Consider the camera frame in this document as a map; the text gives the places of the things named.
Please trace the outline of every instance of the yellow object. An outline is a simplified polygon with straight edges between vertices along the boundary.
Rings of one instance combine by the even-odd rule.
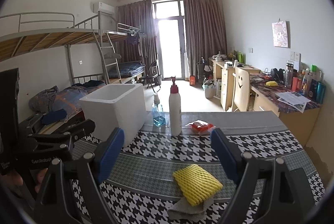
[[[223,188],[209,172],[192,164],[173,172],[173,177],[191,206],[196,206]]]
[[[266,82],[266,86],[278,86],[278,83],[275,81]]]

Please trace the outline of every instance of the black folding chair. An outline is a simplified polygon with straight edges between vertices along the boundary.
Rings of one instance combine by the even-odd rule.
[[[152,82],[151,82],[151,80],[154,81],[154,78],[156,78],[156,77],[158,77],[158,60],[154,61],[150,65],[150,67],[148,68],[147,74],[145,74],[144,76],[140,77],[139,80],[141,80],[143,83],[145,83],[145,81],[148,81],[149,83],[147,84],[147,88],[146,89],[148,89],[149,85],[151,85],[151,87],[153,89],[153,92],[156,93],[154,91],[154,88],[153,88]]]

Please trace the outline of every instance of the styrofoam box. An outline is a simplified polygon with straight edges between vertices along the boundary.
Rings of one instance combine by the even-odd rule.
[[[80,101],[85,118],[95,122],[93,136],[103,141],[119,127],[124,131],[125,147],[144,125],[146,107],[142,84],[109,84]]]

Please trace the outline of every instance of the blue liquid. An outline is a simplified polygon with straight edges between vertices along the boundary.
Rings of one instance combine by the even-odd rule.
[[[162,126],[162,125],[165,125],[166,124],[166,119],[163,117],[163,116],[157,116],[157,117],[154,117],[153,118],[153,124],[155,126]]]

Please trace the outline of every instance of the white bottle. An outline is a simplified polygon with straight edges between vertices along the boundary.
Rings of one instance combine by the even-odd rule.
[[[173,136],[178,136],[182,131],[181,121],[181,97],[179,88],[175,84],[175,77],[172,77],[173,85],[170,87],[169,96],[169,120],[170,132]]]

